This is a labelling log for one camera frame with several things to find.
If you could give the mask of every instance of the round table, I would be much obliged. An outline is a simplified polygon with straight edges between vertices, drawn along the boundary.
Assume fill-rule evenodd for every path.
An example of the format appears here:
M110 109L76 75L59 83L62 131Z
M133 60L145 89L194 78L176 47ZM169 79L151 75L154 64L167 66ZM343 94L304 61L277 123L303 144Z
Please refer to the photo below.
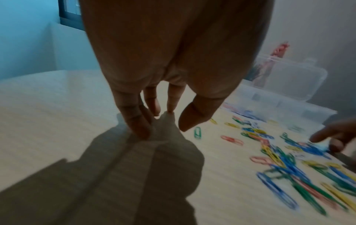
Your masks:
M139 140L100 71L2 81L0 223L355 223L354 215L329 219L278 202L248 159L253 140L244 141L245 149L219 145L210 137L223 131L209 122L201 125L202 140L194 139L193 129L180 132L176 119L194 93L186 89L174 116L164 113L167 88L166 82L157 88L162 112L155 133Z

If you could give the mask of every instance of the hand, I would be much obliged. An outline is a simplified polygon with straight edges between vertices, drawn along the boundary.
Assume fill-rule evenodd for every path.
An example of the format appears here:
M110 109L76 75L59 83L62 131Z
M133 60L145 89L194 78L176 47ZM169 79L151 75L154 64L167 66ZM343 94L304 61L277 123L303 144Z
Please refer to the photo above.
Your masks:
M162 80L169 82L169 112L186 84L197 94L181 114L182 131L211 118L251 67L273 0L81 0L80 5L117 107L133 132L148 138L152 114L161 111L156 86Z
M330 150L341 152L356 137L356 118L331 123L310 137L311 142L321 142L331 137Z

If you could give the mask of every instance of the wooden table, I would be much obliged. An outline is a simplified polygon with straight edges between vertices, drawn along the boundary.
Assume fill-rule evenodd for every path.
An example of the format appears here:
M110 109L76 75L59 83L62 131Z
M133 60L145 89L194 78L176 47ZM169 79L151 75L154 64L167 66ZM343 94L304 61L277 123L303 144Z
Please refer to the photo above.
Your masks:
M168 85L158 86L162 112ZM260 144L225 126L181 133L177 119L194 93L187 88L175 117L161 113L149 140L131 135L98 71L57 71L0 83L0 224L355 224L356 213L318 214L288 183L292 211L256 177ZM270 124L274 137L284 130ZM297 140L305 137L288 132ZM244 141L240 147L221 135ZM284 146L282 139L277 144ZM303 168L313 182L330 181Z

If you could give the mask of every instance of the green paper clip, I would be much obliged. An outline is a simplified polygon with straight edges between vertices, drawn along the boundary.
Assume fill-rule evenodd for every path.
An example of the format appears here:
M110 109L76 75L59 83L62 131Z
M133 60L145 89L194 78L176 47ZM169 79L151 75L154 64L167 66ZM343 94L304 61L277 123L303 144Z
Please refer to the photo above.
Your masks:
M195 137L195 139L201 139L201 129L200 129L200 127L196 127L194 129L194 137Z

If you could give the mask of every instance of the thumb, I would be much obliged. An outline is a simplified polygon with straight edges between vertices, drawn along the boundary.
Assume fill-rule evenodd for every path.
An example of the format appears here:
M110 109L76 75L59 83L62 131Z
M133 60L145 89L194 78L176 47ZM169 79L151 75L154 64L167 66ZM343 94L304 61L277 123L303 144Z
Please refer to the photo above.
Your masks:
M196 95L193 101L183 110L179 121L179 129L183 132L208 121L224 102L224 98L207 98Z

